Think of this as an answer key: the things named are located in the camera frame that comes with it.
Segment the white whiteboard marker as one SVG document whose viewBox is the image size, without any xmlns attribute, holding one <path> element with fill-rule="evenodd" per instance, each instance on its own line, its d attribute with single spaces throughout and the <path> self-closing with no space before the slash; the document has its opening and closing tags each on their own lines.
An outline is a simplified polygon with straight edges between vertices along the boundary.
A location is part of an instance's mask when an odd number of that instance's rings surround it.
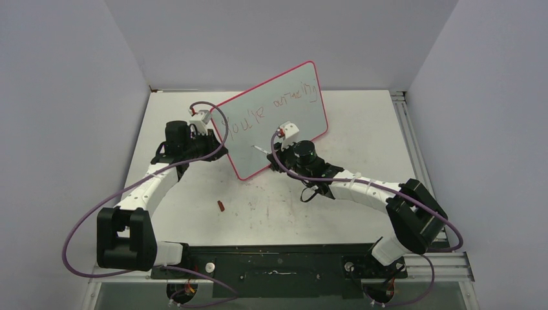
<svg viewBox="0 0 548 310">
<path fill-rule="evenodd" d="M 261 152 L 261 153 L 263 153 L 263 154 L 269 154 L 269 152 L 268 152 L 267 150 L 265 150 L 265 149 L 263 149 L 263 148 L 261 148 L 261 147 L 259 147 L 259 146 L 252 145 L 251 147 L 254 148 L 254 149 L 256 149 L 256 150 L 258 150 L 259 152 Z"/>
</svg>

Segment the pink framed whiteboard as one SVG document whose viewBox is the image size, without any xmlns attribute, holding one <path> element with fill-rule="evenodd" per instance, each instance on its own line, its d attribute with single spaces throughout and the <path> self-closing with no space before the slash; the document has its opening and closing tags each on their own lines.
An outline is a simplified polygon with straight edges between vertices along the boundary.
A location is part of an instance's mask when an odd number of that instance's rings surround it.
<svg viewBox="0 0 548 310">
<path fill-rule="evenodd" d="M 266 169 L 266 155 L 252 148 L 270 149 L 278 127 L 290 121 L 298 126 L 299 140 L 314 140 L 328 131 L 328 119 L 315 63 L 307 61 L 211 110 L 213 128 L 225 138 L 228 158 L 239 180 Z"/>
</svg>

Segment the red marker cap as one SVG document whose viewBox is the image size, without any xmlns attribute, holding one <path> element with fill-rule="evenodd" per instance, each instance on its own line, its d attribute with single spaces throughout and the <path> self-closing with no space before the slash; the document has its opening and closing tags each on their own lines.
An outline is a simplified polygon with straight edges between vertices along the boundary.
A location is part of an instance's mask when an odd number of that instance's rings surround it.
<svg viewBox="0 0 548 310">
<path fill-rule="evenodd" d="M 218 204 L 218 207 L 220 209 L 221 212 L 224 212 L 225 211 L 225 207 L 224 207 L 224 204 L 221 202 L 221 201 L 217 201 L 217 204 Z"/>
</svg>

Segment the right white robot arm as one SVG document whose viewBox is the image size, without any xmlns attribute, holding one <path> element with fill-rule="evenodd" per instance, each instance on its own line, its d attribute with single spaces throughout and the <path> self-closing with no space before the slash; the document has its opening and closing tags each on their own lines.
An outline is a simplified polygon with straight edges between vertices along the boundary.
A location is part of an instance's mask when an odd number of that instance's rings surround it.
<svg viewBox="0 0 548 310">
<path fill-rule="evenodd" d="M 300 141 L 286 149 L 281 143 L 274 143 L 273 151 L 266 157 L 272 170 L 301 181 L 313 190 L 313 196 L 348 200 L 389 217 L 392 233 L 381 237 L 365 260 L 366 270 L 373 276 L 384 275 L 404 254 L 431 250 L 448 220 L 446 212 L 419 180 L 390 183 L 365 178 L 319 157 L 311 141 Z"/>
</svg>

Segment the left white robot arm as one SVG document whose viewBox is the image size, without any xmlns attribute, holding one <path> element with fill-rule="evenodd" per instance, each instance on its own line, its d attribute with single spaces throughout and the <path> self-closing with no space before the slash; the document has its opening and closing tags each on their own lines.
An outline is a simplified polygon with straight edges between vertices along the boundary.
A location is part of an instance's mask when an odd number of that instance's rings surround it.
<svg viewBox="0 0 548 310">
<path fill-rule="evenodd" d="M 216 161 L 227 154 L 206 121 L 170 121 L 165 141 L 158 146 L 144 181 L 115 207 L 97 215 L 97 263 L 102 268 L 148 271 L 167 265 L 177 278 L 193 268 L 184 255 L 184 243 L 156 239 L 151 217 L 167 192 L 182 178 L 193 161 Z"/>
</svg>

